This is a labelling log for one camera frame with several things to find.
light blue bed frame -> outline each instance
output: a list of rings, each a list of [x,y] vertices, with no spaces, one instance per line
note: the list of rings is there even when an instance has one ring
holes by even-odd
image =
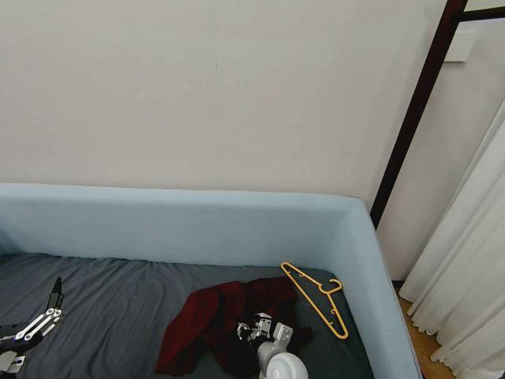
[[[289,261],[328,270],[343,282],[375,378],[421,378],[372,222],[356,198],[0,184],[2,253]]]

wooden floor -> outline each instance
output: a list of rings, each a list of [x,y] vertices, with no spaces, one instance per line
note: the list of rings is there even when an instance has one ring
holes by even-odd
[[[421,366],[421,372],[426,379],[455,379],[451,371],[440,362],[432,362],[429,356],[437,350],[440,345],[436,342],[434,336],[418,332],[417,328],[412,325],[410,317],[407,316],[407,310],[410,308],[410,302],[398,297],[400,306],[402,307],[403,316],[409,329],[410,339]]]

white robot part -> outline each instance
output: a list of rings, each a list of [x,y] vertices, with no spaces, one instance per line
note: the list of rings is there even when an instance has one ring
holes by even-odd
[[[309,373],[296,355],[280,353],[268,363],[266,379],[309,379]]]
[[[293,329],[280,322],[275,326],[274,342],[263,342],[258,348],[260,379],[309,379],[303,362],[286,352]]]

wrinkled sheet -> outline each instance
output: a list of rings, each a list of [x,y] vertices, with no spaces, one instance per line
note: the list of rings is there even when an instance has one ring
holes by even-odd
[[[321,283],[333,277],[321,270],[306,272]],[[28,322],[42,313],[56,277],[61,276],[65,317],[27,353],[18,378],[152,378],[165,327],[190,293],[232,280],[247,282],[282,275],[280,268],[272,267],[45,254],[0,256],[0,325]],[[309,282],[300,283],[331,318],[326,298]],[[313,341],[300,353],[309,377],[373,378],[343,293],[334,294],[334,299],[349,329],[348,340],[336,339],[305,298],[298,296],[295,311],[299,325],[310,326],[314,333]],[[195,372],[183,378],[230,377],[207,353]]]

white wall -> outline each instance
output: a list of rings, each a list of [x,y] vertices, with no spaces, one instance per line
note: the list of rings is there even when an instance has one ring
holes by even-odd
[[[378,228],[397,279],[421,254],[505,99],[505,21],[460,28],[477,28],[476,43],[468,62],[444,64]]]
[[[372,203],[443,0],[4,0],[0,181]]]

